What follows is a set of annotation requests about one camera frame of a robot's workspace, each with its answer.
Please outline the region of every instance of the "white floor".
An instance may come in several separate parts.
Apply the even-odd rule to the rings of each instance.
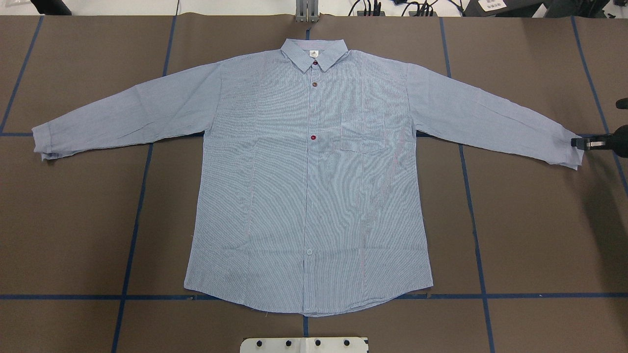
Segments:
[[[466,8],[469,0],[463,0]],[[177,10],[177,0],[64,0],[75,15],[172,15]],[[618,18],[628,18],[628,8],[622,8],[609,2],[604,11]],[[346,16],[353,5],[352,0],[319,0],[321,13]],[[395,6],[391,0],[383,0],[382,11],[386,16],[400,16],[405,4]],[[438,0],[433,5],[439,16],[460,16],[456,7],[447,0]],[[362,11],[364,6],[355,7]],[[268,15],[295,14],[295,0],[180,0],[178,13],[200,13],[212,15]],[[28,0],[0,0],[0,14],[37,15],[35,7]],[[542,17],[544,7],[534,17]]]

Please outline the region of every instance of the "light blue button-up shirt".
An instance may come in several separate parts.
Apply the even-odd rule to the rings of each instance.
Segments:
[[[576,135],[558,123],[418,65],[348,51],[342,40],[289,39],[152,80],[33,136],[35,152],[54,159],[204,131],[185,288],[324,316],[432,285],[416,130],[582,163],[570,146]]]

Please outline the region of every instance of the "fabric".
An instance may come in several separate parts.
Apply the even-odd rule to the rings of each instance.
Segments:
[[[286,40],[33,129],[43,159],[204,131],[185,288],[324,316],[432,285],[415,130],[577,169],[575,134],[426,68]]]

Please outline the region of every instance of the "shirt sleeve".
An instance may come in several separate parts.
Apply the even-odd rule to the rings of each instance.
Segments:
[[[578,135],[543,115],[424,67],[407,64],[409,111],[417,130],[456,143],[578,169]]]
[[[211,128],[220,91],[220,63],[151,80],[33,128],[35,152],[52,160],[198,133]]]

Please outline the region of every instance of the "shirt collar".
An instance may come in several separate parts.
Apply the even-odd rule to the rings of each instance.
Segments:
[[[311,58],[304,50],[321,50],[316,59]],[[306,72],[316,60],[321,70],[327,71],[338,59],[348,52],[344,40],[298,40],[286,39],[281,51],[302,71]]]

